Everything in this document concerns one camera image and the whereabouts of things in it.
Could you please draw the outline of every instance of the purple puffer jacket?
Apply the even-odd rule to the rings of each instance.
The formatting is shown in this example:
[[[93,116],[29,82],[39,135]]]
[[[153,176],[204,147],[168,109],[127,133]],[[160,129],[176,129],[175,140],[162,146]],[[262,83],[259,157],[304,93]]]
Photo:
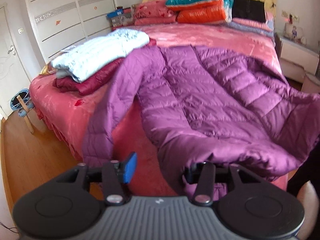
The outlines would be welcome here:
[[[89,121],[89,165],[112,158],[111,132],[136,94],[163,176],[180,195],[194,191],[182,178],[192,163],[239,163],[273,180],[298,168],[320,134],[320,95],[291,88],[261,60],[208,47],[148,47],[124,60]]]

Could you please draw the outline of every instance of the black pants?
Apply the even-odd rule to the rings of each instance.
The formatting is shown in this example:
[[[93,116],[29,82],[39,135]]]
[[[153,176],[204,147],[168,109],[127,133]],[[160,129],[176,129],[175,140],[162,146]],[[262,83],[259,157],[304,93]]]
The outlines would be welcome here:
[[[306,162],[298,169],[296,174],[289,180],[287,191],[294,196],[298,195],[299,190],[302,186],[310,181],[316,190],[318,197],[320,198],[320,142],[310,153],[309,158]],[[320,240],[320,216],[314,231],[308,240]]]

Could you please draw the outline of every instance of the blue box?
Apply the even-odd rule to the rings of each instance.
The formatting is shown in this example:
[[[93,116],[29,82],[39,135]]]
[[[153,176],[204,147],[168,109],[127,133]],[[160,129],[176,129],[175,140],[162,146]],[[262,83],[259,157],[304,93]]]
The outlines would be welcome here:
[[[111,12],[111,13],[108,13],[108,14],[107,14],[107,17],[108,17],[108,18],[112,18],[112,17],[118,16],[118,15],[120,15],[120,14],[123,14],[123,10],[122,10],[122,9],[118,9],[118,10],[116,10],[116,11],[113,11],[113,12]]]

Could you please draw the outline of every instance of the white logo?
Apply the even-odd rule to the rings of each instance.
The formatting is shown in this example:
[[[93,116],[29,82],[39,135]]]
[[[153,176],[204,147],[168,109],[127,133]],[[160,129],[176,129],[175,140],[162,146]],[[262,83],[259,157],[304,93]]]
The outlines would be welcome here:
[[[162,198],[159,198],[158,200],[156,200],[157,204],[161,204],[162,202],[164,202],[164,200]]]

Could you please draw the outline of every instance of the pink pillow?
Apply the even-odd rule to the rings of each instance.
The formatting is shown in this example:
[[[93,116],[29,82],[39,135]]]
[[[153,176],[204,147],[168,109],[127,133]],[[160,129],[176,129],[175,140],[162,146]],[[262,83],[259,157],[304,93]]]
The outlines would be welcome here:
[[[240,18],[233,18],[232,21],[236,23],[240,23],[242,25],[246,25],[249,27],[254,27],[262,30],[266,30],[268,32],[274,31],[274,23],[273,23],[273,14],[270,12],[266,12],[266,23],[260,23],[248,19],[240,19]]]
[[[176,22],[176,18],[176,15],[171,17],[149,17],[135,20],[134,25],[169,24]]]
[[[141,3],[134,11],[133,17],[142,19],[147,17],[171,17],[174,12],[165,6],[166,0],[154,0]]]

